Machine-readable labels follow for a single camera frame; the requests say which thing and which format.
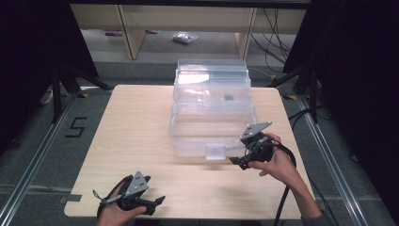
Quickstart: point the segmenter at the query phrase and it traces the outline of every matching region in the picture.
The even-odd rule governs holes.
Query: stacked plastic containers
[[[169,139],[178,156],[244,155],[240,136],[257,123],[245,61],[179,60],[173,99]]]

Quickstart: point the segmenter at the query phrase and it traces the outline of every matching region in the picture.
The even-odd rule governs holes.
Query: gray floor
[[[199,32],[195,33],[199,36],[196,41],[182,45],[171,40],[174,33],[160,31],[158,34],[148,34],[137,59],[129,60],[121,37],[106,37],[103,31],[99,30],[83,31],[101,79],[114,86],[117,84],[172,85],[179,58],[238,58],[233,34]],[[263,41],[266,46],[262,34],[255,34],[255,38]],[[281,39],[286,45],[291,46],[295,36],[281,36]],[[270,50],[283,58],[279,48],[271,46]],[[254,87],[269,84],[271,75],[277,78],[282,77],[278,71],[281,71],[283,64],[271,56],[265,58],[264,52],[253,40],[248,49],[247,66]],[[82,86],[91,86],[85,81],[79,82]],[[294,83],[295,78],[279,86],[280,94],[294,94],[292,91]],[[54,142],[21,205],[14,213],[10,225],[95,224],[95,218],[66,217],[63,213],[64,199],[71,192],[110,95],[109,92],[98,90],[92,91],[87,98],[72,98],[71,96],[63,98],[64,103],[72,99],[71,108],[61,123]],[[288,116],[301,110],[299,101],[283,100],[283,104]],[[318,116],[318,125],[369,225],[395,225],[361,166],[349,159],[351,150],[327,110],[318,110]],[[85,131],[79,138],[67,138],[66,135],[76,132],[70,129],[75,117],[87,117],[86,120],[79,121],[79,125],[84,126]],[[21,146],[8,150],[0,158],[1,203],[8,200],[12,188],[23,177],[26,167],[50,127],[51,118],[52,103],[38,108],[19,135]],[[310,125],[305,118],[297,122],[294,134],[307,172],[316,185],[312,188],[321,208],[326,209],[321,199],[323,196],[340,225],[357,225],[350,216],[350,211],[338,189],[339,186],[334,183],[320,147],[315,142]],[[199,225],[199,222],[194,219],[169,219],[163,220],[162,223],[167,226]],[[264,220],[261,223],[272,225],[272,220]],[[237,221],[202,220],[200,225],[240,224]],[[299,220],[285,220],[284,225],[301,224]]]

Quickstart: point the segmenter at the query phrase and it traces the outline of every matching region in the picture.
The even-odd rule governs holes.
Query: black sleeve
[[[333,226],[332,221],[328,217],[328,215],[322,211],[322,216],[319,218],[301,218],[304,226]]]

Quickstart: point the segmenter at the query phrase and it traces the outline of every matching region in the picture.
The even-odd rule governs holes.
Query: table top
[[[272,121],[264,132],[277,134],[295,155],[305,183],[309,180],[279,92],[252,88],[259,122]],[[116,86],[73,187],[80,202],[67,202],[70,217],[96,216],[101,197],[125,176],[140,170],[152,178],[141,196],[154,201],[166,196],[152,217],[268,219],[276,216],[285,185],[255,169],[241,170],[229,159],[178,157],[168,139],[172,86]],[[300,218],[290,192],[281,218]]]

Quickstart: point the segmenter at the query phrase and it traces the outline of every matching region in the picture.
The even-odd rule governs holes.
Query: forearm
[[[290,188],[303,218],[319,218],[322,216],[319,206],[302,180],[294,186],[290,186]]]

